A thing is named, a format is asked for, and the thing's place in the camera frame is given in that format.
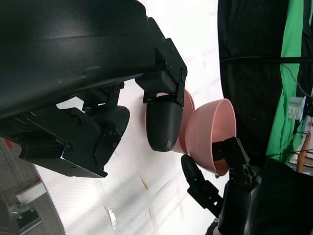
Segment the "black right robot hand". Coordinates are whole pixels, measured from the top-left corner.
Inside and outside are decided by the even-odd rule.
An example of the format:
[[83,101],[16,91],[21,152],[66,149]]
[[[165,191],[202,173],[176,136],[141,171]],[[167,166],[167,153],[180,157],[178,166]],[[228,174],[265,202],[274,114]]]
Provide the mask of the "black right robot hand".
[[204,209],[211,211],[218,219],[211,235],[248,235],[251,233],[261,177],[252,169],[250,159],[241,141],[236,137],[212,144],[213,156],[225,160],[232,170],[232,178],[226,183],[224,195],[206,180],[195,161],[187,154],[181,157],[181,165],[187,192]]

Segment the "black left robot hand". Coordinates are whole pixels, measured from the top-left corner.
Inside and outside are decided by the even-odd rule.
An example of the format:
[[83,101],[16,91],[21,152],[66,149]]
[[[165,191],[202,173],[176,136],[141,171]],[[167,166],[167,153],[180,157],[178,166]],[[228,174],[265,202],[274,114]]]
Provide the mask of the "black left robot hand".
[[66,176],[104,178],[127,128],[124,83],[143,89],[154,151],[173,149],[187,67],[136,0],[3,0],[0,135],[20,158]]

